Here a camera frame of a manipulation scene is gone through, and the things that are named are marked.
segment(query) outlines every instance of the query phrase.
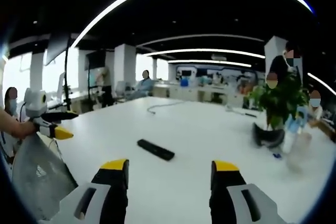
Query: ceiling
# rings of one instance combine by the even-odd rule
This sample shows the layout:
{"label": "ceiling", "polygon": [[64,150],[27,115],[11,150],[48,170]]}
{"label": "ceiling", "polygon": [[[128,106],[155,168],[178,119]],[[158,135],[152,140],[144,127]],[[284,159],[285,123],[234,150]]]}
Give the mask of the ceiling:
{"label": "ceiling", "polygon": [[[114,1],[12,0],[9,2],[13,9],[11,14],[20,15],[10,40],[50,33],[60,27],[79,33]],[[156,51],[215,48],[261,55],[265,43],[277,35],[297,41],[304,52],[305,68],[326,80],[334,73],[335,65],[335,60],[330,57],[331,40],[327,36],[330,9],[324,0],[306,1],[314,8],[315,16],[296,0],[128,0],[97,23],[89,34],[96,36],[99,46],[105,48],[127,43]],[[151,42],[201,34],[222,36]],[[210,59],[211,54],[182,52],[171,56],[176,59]],[[259,58],[236,54],[226,56],[228,61],[250,63],[255,69],[265,67],[265,61]]]}

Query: potted plant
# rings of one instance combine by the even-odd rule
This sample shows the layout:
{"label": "potted plant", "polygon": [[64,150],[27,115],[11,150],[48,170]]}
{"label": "potted plant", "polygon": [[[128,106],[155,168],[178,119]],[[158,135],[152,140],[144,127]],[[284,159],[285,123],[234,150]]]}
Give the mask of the potted plant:
{"label": "potted plant", "polygon": [[271,89],[266,83],[256,87],[250,94],[254,105],[260,111],[266,111],[267,129],[283,129],[284,123],[291,114],[295,117],[298,106],[308,104],[308,90],[292,73],[282,83]]}

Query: blue container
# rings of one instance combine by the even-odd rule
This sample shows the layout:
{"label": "blue container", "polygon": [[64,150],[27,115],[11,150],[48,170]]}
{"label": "blue container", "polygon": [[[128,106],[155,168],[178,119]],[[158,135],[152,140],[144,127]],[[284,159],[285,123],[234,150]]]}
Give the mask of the blue container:
{"label": "blue container", "polygon": [[188,79],[183,78],[181,80],[180,84],[181,84],[181,87],[188,87],[188,85],[189,85]]}

